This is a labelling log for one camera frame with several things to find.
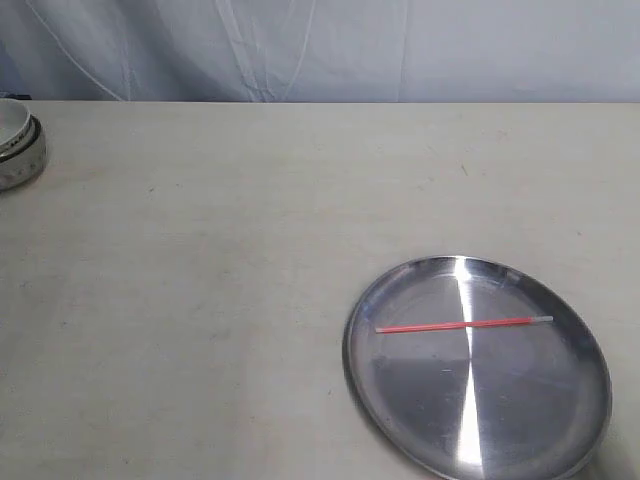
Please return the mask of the thin orange glow stick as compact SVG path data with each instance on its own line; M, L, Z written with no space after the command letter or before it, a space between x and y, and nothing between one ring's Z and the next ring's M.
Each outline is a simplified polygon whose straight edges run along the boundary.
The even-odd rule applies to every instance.
M420 324L420 325L404 325L404 326L388 326L388 327L376 327L375 332L377 334L405 334L405 333L419 333L419 332L434 332L434 331L450 331L460 330L468 328L502 328L512 326L528 326L539 323L551 323L554 321L553 316L530 316L530 317L517 317L517 318L504 318L493 320L480 320L480 321L462 321L462 322L446 322L435 324Z

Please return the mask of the white patterned ceramic bowl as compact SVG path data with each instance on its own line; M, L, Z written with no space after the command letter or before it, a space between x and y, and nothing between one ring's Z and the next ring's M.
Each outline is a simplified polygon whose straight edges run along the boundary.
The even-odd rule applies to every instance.
M47 146L40 120L16 99L1 99L1 191L9 191L40 175Z

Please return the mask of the round stainless steel plate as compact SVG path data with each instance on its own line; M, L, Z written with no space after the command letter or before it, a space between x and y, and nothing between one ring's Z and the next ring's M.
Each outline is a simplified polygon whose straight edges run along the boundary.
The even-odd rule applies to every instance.
M377 334L376 327L553 316L551 323ZM345 377L386 443L446 479L568 479L609 425L601 349L556 293L466 256L400 264L360 296L345 326Z

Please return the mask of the white wrinkled backdrop cloth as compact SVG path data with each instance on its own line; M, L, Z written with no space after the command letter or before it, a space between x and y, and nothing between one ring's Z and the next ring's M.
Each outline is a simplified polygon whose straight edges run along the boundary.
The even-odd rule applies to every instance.
M635 1L5 1L41 100L635 101Z

